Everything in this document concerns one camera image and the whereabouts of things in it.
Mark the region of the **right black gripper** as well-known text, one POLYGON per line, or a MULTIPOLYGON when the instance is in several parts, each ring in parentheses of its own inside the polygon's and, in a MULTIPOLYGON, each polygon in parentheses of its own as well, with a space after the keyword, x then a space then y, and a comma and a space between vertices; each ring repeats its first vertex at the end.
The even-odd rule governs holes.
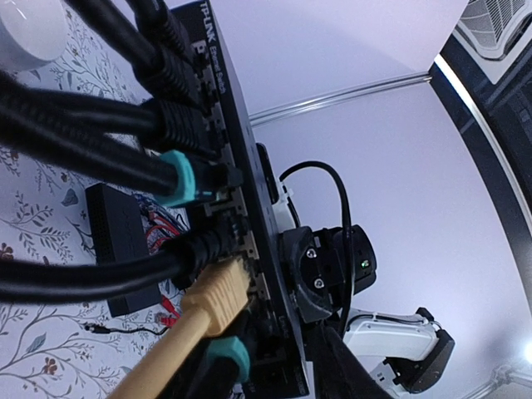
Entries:
MULTIPOLYGON (((342 307, 345 266, 340 229, 308 226, 278 239, 288 292, 303 323, 330 318, 342 307)), ((333 328, 319 323, 308 335, 316 398, 391 398, 369 375, 333 328)))

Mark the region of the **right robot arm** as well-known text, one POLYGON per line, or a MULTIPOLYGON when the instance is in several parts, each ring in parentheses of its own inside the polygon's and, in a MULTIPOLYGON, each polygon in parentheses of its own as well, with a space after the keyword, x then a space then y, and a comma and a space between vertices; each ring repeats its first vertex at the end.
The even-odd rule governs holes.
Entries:
POLYGON ((377 257, 364 229, 352 223, 347 190, 335 169, 300 162, 278 178, 273 208, 288 293, 303 325, 317 398, 408 398, 440 381, 455 347, 426 308, 394 315, 353 308, 352 298, 377 280, 377 257), (284 181, 316 168, 337 187, 341 223, 313 230, 302 225, 284 181))

